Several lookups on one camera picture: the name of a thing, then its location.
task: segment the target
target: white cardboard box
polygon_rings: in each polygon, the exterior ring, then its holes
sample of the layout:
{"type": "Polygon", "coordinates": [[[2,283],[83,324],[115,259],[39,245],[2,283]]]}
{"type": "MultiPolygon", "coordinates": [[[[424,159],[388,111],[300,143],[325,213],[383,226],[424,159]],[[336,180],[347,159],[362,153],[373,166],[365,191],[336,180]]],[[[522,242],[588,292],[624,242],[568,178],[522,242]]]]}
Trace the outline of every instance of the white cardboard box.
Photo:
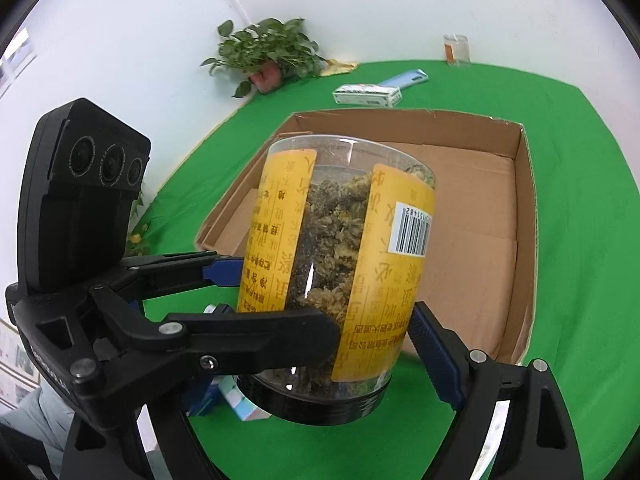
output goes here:
{"type": "Polygon", "coordinates": [[[401,99],[402,92],[397,86],[349,84],[334,90],[334,100],[341,105],[393,108],[401,99]]]}

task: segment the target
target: small glass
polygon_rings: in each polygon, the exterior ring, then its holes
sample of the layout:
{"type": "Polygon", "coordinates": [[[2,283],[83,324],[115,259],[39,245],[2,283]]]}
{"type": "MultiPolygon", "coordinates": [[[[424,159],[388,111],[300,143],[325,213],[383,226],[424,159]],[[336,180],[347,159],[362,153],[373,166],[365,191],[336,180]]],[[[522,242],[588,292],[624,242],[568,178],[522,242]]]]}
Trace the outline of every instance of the small glass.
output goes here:
{"type": "Polygon", "coordinates": [[[445,34],[444,53],[451,66],[469,65],[469,40],[461,34],[445,34]]]}

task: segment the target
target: green tablecloth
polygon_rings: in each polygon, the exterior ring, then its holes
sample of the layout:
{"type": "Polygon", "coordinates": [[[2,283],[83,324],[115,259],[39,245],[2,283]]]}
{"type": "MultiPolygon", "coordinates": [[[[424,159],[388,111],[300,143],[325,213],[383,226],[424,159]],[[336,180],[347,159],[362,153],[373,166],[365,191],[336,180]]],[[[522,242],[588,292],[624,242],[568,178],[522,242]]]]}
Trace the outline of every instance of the green tablecloth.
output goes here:
{"type": "MultiPolygon", "coordinates": [[[[145,215],[152,251],[193,250],[204,217],[289,114],[335,108],[331,92],[340,84],[375,83],[413,68],[431,79],[405,90],[400,108],[460,110],[526,128],[540,240],[527,361],[549,362],[572,416],[585,478],[601,479],[640,422],[640,200],[616,141],[577,88],[493,66],[403,61],[365,64],[349,75],[258,95],[162,188],[145,215]]],[[[201,312],[235,296],[233,290],[193,291],[149,302],[147,315],[201,312]]],[[[451,419],[421,366],[401,358],[382,405],[353,424],[239,422],[225,405],[191,423],[210,457],[234,479],[417,479],[451,419]]]]}

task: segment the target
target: white wall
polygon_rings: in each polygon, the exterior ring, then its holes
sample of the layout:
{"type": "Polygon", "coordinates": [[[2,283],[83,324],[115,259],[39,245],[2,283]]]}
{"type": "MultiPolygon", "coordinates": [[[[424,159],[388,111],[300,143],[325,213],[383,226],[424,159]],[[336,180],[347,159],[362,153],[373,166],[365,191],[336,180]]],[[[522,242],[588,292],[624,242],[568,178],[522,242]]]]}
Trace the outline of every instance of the white wall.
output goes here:
{"type": "Polygon", "coordinates": [[[150,137],[153,196],[241,104],[235,83],[199,67],[229,18],[241,21],[230,0],[40,0],[25,21],[37,58],[0,98],[0,290],[16,280],[20,182],[40,116],[85,96],[150,137]]]}
{"type": "Polygon", "coordinates": [[[616,136],[640,183],[640,60],[601,0],[239,0],[252,21],[306,18],[326,57],[443,59],[443,34],[472,61],[575,84],[616,136]]]}

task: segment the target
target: barcode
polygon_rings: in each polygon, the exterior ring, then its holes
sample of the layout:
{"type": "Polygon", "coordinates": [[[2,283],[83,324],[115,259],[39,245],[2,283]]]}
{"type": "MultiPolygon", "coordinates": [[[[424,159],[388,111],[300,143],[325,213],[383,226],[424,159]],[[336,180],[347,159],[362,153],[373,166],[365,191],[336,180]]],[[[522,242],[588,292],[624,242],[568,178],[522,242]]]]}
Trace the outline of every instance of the barcode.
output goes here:
{"type": "Polygon", "coordinates": [[[396,202],[388,252],[424,257],[430,229],[430,214],[417,207],[396,202]]]}

